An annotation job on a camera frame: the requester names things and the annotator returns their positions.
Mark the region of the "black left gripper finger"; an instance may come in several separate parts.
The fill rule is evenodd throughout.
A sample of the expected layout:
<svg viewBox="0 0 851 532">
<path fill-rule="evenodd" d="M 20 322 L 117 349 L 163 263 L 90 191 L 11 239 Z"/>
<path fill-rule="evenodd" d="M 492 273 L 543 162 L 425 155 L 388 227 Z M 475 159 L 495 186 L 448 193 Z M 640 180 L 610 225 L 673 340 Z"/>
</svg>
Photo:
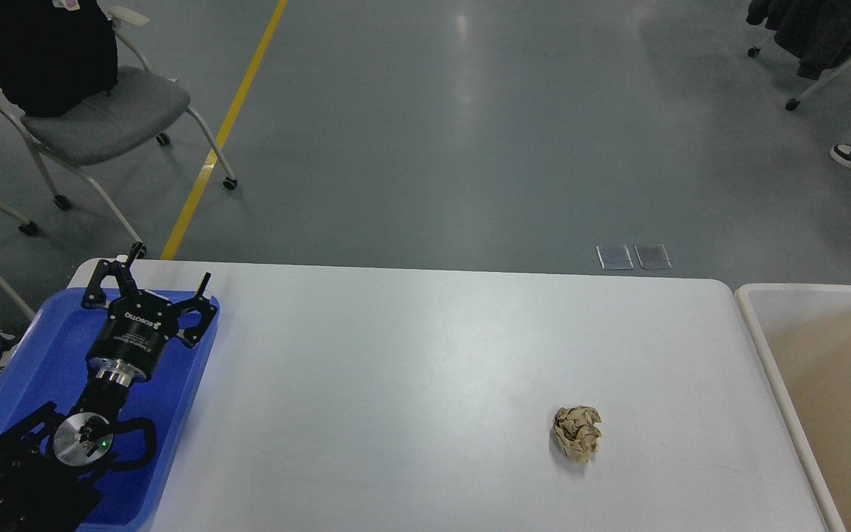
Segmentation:
<svg viewBox="0 0 851 532">
<path fill-rule="evenodd" d="M 216 318 L 217 307 L 205 295 L 210 280 L 211 274 L 204 273 L 196 292 L 189 299 L 174 304 L 174 317 L 177 326 L 175 338 L 189 349 L 194 348 L 202 340 Z M 186 324 L 180 323 L 180 320 L 186 316 L 198 316 L 198 320 L 186 326 Z"/>
<path fill-rule="evenodd" d="M 107 259 L 99 260 L 94 272 L 92 272 L 91 279 L 85 287 L 81 306 L 88 310 L 109 306 L 107 294 L 102 287 L 104 280 L 108 277 L 114 279 L 122 297 L 138 296 L 140 289 L 135 279 L 133 279 L 131 269 L 135 260 L 142 259 L 145 254 L 145 243 L 135 242 L 131 246 L 131 249 L 129 249 L 129 253 L 125 256 L 125 259 L 115 259 L 112 262 L 109 262 Z"/>
</svg>

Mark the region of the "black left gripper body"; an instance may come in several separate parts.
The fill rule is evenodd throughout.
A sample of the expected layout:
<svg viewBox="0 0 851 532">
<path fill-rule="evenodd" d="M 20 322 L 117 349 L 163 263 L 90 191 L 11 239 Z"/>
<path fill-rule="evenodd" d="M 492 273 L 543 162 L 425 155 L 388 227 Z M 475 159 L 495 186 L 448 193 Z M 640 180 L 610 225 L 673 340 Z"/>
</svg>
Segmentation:
<svg viewBox="0 0 851 532">
<path fill-rule="evenodd" d="M 182 323 L 189 314 L 199 313 L 198 294 L 172 301 L 151 290 L 138 290 L 109 300 L 99 290 L 87 290 L 85 309 L 106 311 L 106 320 L 85 354 L 92 380 L 148 383 L 173 341 L 186 349 L 199 343 L 199 322 Z"/>
</svg>

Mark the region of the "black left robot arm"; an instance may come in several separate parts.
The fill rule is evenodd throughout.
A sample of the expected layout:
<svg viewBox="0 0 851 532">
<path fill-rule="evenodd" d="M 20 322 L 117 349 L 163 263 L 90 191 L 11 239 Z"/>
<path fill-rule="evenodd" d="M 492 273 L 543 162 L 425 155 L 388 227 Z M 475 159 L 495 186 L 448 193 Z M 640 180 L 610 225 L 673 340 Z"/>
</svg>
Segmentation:
<svg viewBox="0 0 851 532">
<path fill-rule="evenodd" d="M 0 377 L 0 531 L 151 525 L 217 330 L 206 294 L 141 289 L 144 245 L 54 294 Z"/>
</svg>

